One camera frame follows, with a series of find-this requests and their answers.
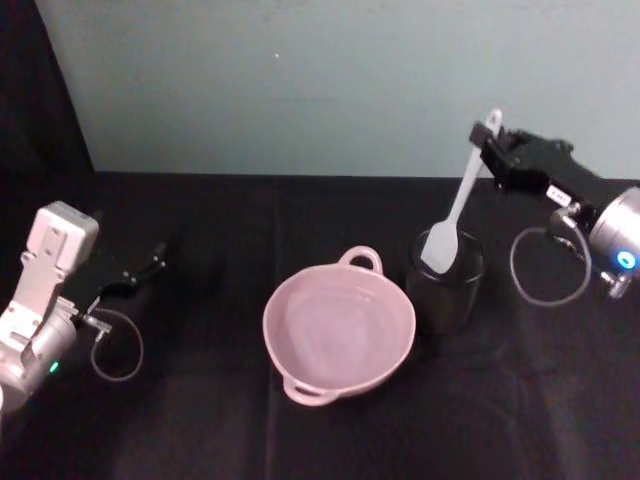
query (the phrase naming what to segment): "black table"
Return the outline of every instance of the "black table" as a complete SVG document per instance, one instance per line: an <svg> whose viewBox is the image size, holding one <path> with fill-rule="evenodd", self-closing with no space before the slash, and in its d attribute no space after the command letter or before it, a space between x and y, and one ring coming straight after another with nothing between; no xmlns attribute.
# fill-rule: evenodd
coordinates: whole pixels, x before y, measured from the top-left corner
<svg viewBox="0 0 640 480"><path fill-rule="evenodd" d="M0 179L2 305L35 211L53 200L100 208L97 251L124 264L162 239L181 245L153 287L118 304L145 336L141 374L121 385L96 378L92 332L81 331L59 372L4 420L1 478L639 478L638 288L612 303L593 282L567 307L526 304L508 249L549 211L490 182L477 185L461 220L491 264L470 324L438 341L418 337L401 369L366 395L321 409L285 397L261 327L276 286L357 244L375 248L401 284L412 237L445 215L456 187L447 179ZM523 275L548 279L538 283L556 295L571 287L563 278L579 276L566 257L528 252Z"/></svg>

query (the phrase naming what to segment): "cable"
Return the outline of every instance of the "cable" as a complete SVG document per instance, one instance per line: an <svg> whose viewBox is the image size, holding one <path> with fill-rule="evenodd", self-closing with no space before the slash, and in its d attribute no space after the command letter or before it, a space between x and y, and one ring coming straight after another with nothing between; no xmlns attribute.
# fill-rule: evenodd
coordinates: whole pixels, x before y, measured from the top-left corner
<svg viewBox="0 0 640 480"><path fill-rule="evenodd" d="M513 241L513 245L511 245L511 252L509 254L509 268L511 269L511 277L513 278L513 283L518 289L518 293L520 293L520 295L522 295L522 298L524 298L527 302L533 305L536 305L538 307L548 307L548 308L560 307L580 297L589 286L589 280L591 280L591 269L592 269L592 260L591 260L591 254L589 253L589 246L587 245L587 240L584 238L584 234L580 231L580 228L578 228L577 226L572 226L571 229L576 233L578 240L580 240L580 245L582 247L582 251L584 254L584 263L585 263L584 279L582 280L582 283L580 284L580 286L577 288L575 292L571 293L570 295L567 295L564 298L561 298L560 300L540 300L538 298L532 297L522 287L520 280L518 280L518 275L516 274L515 255L516 255L516 248L518 247L518 244L527 235L531 235L534 233L544 235L547 233L547 230L542 227L525 228L518 234L518 236Z"/></svg>
<svg viewBox="0 0 640 480"><path fill-rule="evenodd" d="M133 323L133 320L131 320L125 314L118 312L116 310L110 310L107 308L93 308L92 311L97 313L106 313L109 315L114 315L118 318L121 318L125 322L127 322L131 326L131 328L133 328L133 331L136 334L136 337L138 338L138 344L140 345L140 357L138 358L138 363L136 364L136 367L131 371L131 373L128 373L127 375L124 375L122 377L114 377L112 375L105 373L98 366L98 363L96 362L96 352L98 350L98 345L100 345L100 342L104 338L103 335L98 335L96 337L95 343L93 344L93 348L91 349L91 355L90 355L91 366L93 367L93 370L96 372L96 374L99 377L109 382L119 383L119 382L126 382L128 380L131 380L133 377L135 377L138 374L138 372L140 371L140 368L142 368L142 362L144 360L144 341L142 339L142 334L140 333L140 330L138 329L136 324Z"/></svg>

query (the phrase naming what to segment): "glass cup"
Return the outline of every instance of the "glass cup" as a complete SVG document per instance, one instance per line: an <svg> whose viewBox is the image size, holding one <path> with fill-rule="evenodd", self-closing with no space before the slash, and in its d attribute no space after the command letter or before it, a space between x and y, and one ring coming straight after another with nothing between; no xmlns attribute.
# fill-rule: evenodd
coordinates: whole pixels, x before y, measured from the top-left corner
<svg viewBox="0 0 640 480"><path fill-rule="evenodd" d="M420 333L450 335L469 320L487 262L480 242L458 230L458 254L453 265L442 275L434 272L420 259L430 231L421 231L413 242L405 292L416 311Z"/></svg>

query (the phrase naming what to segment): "black curtain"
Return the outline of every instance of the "black curtain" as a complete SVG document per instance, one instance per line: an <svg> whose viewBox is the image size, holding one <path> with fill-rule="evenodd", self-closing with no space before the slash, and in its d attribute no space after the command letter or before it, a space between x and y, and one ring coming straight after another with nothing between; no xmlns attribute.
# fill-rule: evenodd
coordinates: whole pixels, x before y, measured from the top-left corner
<svg viewBox="0 0 640 480"><path fill-rule="evenodd" d="M0 170L93 171L33 0L0 0Z"/></svg>

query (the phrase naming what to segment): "light blue wall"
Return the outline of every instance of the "light blue wall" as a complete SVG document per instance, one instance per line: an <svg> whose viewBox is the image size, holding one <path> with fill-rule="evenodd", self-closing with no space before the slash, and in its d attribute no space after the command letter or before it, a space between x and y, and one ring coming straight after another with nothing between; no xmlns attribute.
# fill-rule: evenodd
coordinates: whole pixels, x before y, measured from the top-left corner
<svg viewBox="0 0 640 480"><path fill-rule="evenodd" d="M474 120L640 177L637 0L39 0L99 170L459 176Z"/></svg>

